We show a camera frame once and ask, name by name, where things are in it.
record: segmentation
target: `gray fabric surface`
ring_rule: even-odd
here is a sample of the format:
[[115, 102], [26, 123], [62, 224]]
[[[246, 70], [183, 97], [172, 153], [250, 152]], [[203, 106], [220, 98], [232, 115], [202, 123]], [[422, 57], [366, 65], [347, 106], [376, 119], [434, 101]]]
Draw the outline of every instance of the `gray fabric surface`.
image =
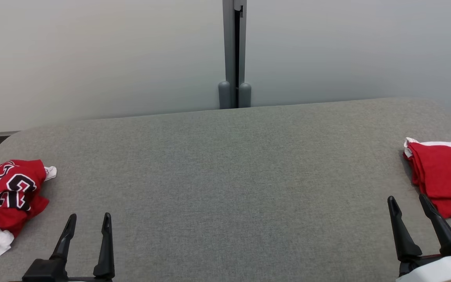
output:
[[451, 141], [434, 102], [373, 99], [40, 127], [0, 146], [58, 168], [50, 204], [0, 257], [0, 281], [50, 256], [70, 213], [69, 275], [91, 275], [104, 212], [115, 281], [394, 281], [386, 199], [424, 254], [439, 246], [403, 138]]

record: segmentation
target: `clothing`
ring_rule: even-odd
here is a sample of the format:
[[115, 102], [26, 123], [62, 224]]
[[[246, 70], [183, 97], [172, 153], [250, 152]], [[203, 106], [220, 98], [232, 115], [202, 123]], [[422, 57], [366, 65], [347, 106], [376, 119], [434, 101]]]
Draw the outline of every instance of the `clothing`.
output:
[[406, 138], [404, 157], [412, 168], [412, 182], [419, 186], [444, 218], [451, 217], [451, 142], [419, 143]]
[[26, 221], [48, 205], [48, 199], [39, 195], [41, 184], [56, 175], [54, 166], [45, 167], [40, 160], [0, 164], [0, 255], [10, 248]]

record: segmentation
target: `black jersey number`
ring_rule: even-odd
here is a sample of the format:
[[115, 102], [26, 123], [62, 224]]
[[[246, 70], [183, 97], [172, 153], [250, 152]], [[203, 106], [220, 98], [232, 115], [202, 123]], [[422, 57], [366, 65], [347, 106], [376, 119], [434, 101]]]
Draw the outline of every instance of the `black jersey number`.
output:
[[6, 164], [5, 166], [3, 166], [3, 173], [0, 174], [0, 179], [3, 178], [5, 175], [7, 175], [7, 174], [8, 174], [8, 171], [9, 171], [11, 168], [14, 168], [14, 167], [15, 167], [15, 166], [13, 166], [12, 164]]
[[0, 192], [0, 207], [5, 204], [9, 208], [28, 211], [31, 209], [26, 200], [27, 192], [36, 190], [36, 183], [23, 174], [16, 174], [7, 182], [8, 191]]

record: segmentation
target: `red jersey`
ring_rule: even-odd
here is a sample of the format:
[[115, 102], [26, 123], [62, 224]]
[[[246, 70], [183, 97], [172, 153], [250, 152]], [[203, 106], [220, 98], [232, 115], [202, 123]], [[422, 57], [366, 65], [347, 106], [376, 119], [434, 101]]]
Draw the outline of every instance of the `red jersey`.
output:
[[49, 201], [39, 195], [45, 178], [39, 159], [0, 164], [0, 229], [17, 237], [25, 222], [45, 209]]

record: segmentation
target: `white stripe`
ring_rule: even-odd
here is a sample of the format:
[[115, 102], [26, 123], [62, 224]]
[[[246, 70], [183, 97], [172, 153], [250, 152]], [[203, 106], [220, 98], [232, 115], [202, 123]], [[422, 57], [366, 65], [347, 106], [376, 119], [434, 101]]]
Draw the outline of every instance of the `white stripe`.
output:
[[411, 157], [412, 151], [408, 148], [408, 144], [410, 143], [419, 143], [424, 146], [449, 146], [451, 147], [451, 142], [442, 142], [442, 141], [429, 141], [429, 142], [419, 142], [413, 138], [407, 137], [403, 142], [403, 146], [405, 147], [405, 155], [406, 157]]

